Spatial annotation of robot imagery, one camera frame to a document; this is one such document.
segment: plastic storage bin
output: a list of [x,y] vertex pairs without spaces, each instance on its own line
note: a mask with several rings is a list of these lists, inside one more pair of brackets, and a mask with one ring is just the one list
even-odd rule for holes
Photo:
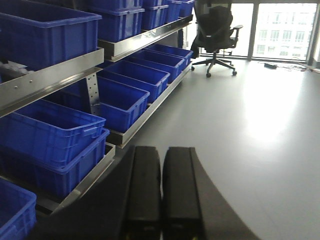
[[128,57],[128,58],[126,58],[126,60],[129,62],[132,62],[134,64],[140,64],[140,65],[143,65],[143,66],[146,66],[149,68],[153,68],[153,69],[157,69],[157,70],[169,73],[170,76],[168,78],[168,84],[171,84],[179,75],[178,69],[176,69],[173,66],[161,64],[161,63],[154,62],[154,61],[148,61],[148,60],[144,60],[144,59],[136,58],[136,57]]
[[32,0],[33,2],[39,2],[44,4],[53,4],[57,6],[63,6],[63,0]]
[[160,52],[163,54],[169,54],[169,55],[184,58],[185,61],[184,61],[183,69],[185,69],[191,63],[191,57],[192,57],[192,54],[194,53],[191,50],[186,50],[186,49],[182,49],[182,48],[178,48],[178,47],[166,46],[166,45],[161,45],[161,44],[151,45],[147,49],[150,51],[156,51],[156,52]]
[[39,70],[97,49],[101,16],[21,0],[0,0],[0,56]]
[[0,240],[23,240],[36,223],[36,195],[0,178]]
[[112,81],[116,81],[121,84],[126,84],[137,89],[142,89],[150,93],[147,102],[153,103],[157,99],[157,88],[156,84],[152,84],[150,82],[140,81],[128,76],[123,76],[114,72],[102,70],[98,73],[99,76],[110,79]]
[[0,118],[0,146],[63,168],[102,133],[106,120],[39,100]]
[[90,11],[102,16],[98,24],[99,39],[119,42],[141,33],[143,8],[110,11],[92,7]]
[[161,6],[165,5],[166,0],[143,0],[143,7],[156,7],[156,6]]
[[[105,127],[121,133],[144,113],[149,92],[98,76],[101,116],[108,119]],[[79,92],[75,86],[60,91],[62,104],[82,109]]]
[[167,88],[170,76],[168,72],[124,60],[112,64],[104,70],[155,85],[155,90],[150,93],[151,100],[157,99]]
[[123,9],[141,8],[143,0],[87,0],[89,9],[99,8],[102,10],[121,11]]
[[165,22],[171,23],[178,20],[181,9],[181,1],[166,0],[165,4],[169,5],[165,11]]
[[141,50],[132,55],[134,58],[144,59],[159,64],[169,65],[176,68],[179,75],[184,67],[185,59],[179,56],[167,55],[160,52]]
[[145,7],[142,16],[142,29],[151,30],[165,24],[166,9],[169,5]]
[[95,141],[87,146],[66,167],[55,168],[23,156],[14,151],[0,149],[0,169],[59,198],[65,198],[104,157],[106,137],[104,129]]
[[181,9],[179,13],[179,17],[187,17],[192,14],[192,8],[194,7],[195,0],[180,0],[181,1]]

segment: office chair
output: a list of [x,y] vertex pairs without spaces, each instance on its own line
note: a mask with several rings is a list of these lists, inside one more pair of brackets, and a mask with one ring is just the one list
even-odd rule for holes
[[196,0],[195,14],[198,24],[197,36],[195,37],[191,50],[194,54],[192,58],[199,56],[199,47],[204,48],[207,53],[212,53],[212,58],[192,64],[191,70],[194,71],[194,65],[206,64],[210,66],[207,69],[206,77],[210,78],[210,70],[215,64],[232,69],[232,75],[237,75],[236,68],[229,60],[217,59],[220,50],[234,49],[237,46],[239,30],[243,27],[237,25],[230,28],[233,21],[231,14],[232,1],[219,1],[223,5],[213,3],[213,0]]

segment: window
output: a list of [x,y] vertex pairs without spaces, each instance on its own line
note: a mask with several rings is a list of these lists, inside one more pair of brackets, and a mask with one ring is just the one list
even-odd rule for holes
[[283,31],[282,41],[289,42],[291,40],[291,31]]
[[272,30],[270,41],[276,42],[279,39],[279,31]]
[[308,22],[308,16],[309,14],[307,12],[301,12],[299,14],[299,21],[298,21],[298,24],[299,25],[307,25],[307,22]]
[[305,32],[304,31],[297,31],[295,35],[295,41],[297,43],[302,43],[305,38]]
[[272,16],[272,24],[280,24],[280,12],[275,12]]
[[268,46],[268,53],[272,54],[275,52],[275,50],[276,50],[275,46]]
[[292,13],[291,24],[295,24],[296,13]]
[[233,15],[232,26],[241,24],[243,25],[243,28],[240,30],[240,37],[239,41],[236,43],[236,48],[229,50],[232,51],[233,56],[248,56],[248,43],[250,41],[254,5],[252,3],[232,3],[231,10]]
[[308,42],[310,42],[310,39],[311,39],[311,31],[308,34]]
[[280,56],[288,56],[288,50],[289,50],[288,46],[281,46]]
[[257,54],[265,54],[265,45],[258,45],[256,48],[256,53]]
[[259,40],[265,41],[267,39],[267,30],[260,30],[259,32]]

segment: glass window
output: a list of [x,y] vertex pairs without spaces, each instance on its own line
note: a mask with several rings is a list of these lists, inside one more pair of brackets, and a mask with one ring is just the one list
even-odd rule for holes
[[276,50],[276,47],[275,46],[268,46],[268,53],[274,53]]
[[265,41],[267,39],[267,30],[260,30],[259,32],[259,40],[260,41]]
[[298,22],[298,24],[299,25],[307,25],[307,22],[308,22],[308,13],[307,12],[301,12],[300,14],[299,14],[299,22]]
[[265,48],[266,48],[265,45],[258,45],[257,48],[256,48],[256,53],[257,54],[264,54],[265,53]]
[[239,40],[236,43],[236,48],[228,49],[232,51],[233,56],[248,56],[252,14],[254,5],[252,3],[233,3],[231,5],[233,21],[231,27],[243,25],[239,31]]
[[305,38],[305,32],[304,31],[297,31],[295,35],[295,41],[297,43],[302,43]]
[[288,56],[288,46],[281,46],[280,56]]
[[[260,3],[253,57],[291,59],[300,54],[300,59],[306,60],[304,55],[311,41],[316,10],[316,3]],[[266,46],[264,54],[261,54],[262,51],[258,53],[258,45]]]
[[280,12],[275,12],[272,16],[273,20],[272,20],[272,24],[280,24]]
[[279,39],[279,32],[278,30],[272,30],[271,31],[271,36],[270,36],[270,41],[276,42]]
[[291,40],[292,31],[283,31],[282,41],[289,42]]

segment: stainless steel shelf rail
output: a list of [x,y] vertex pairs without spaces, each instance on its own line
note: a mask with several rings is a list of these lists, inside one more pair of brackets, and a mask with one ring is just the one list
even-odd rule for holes
[[98,41],[98,46],[104,48],[104,58],[111,62],[119,61],[134,52],[143,49],[190,24],[193,16],[180,18],[158,28],[143,32],[139,35],[124,39],[119,42]]
[[[0,84],[0,118],[36,100],[48,96],[81,79],[96,80],[95,67],[104,62],[104,50],[98,49],[88,54],[23,75]],[[92,111],[96,109],[96,97],[92,97]]]

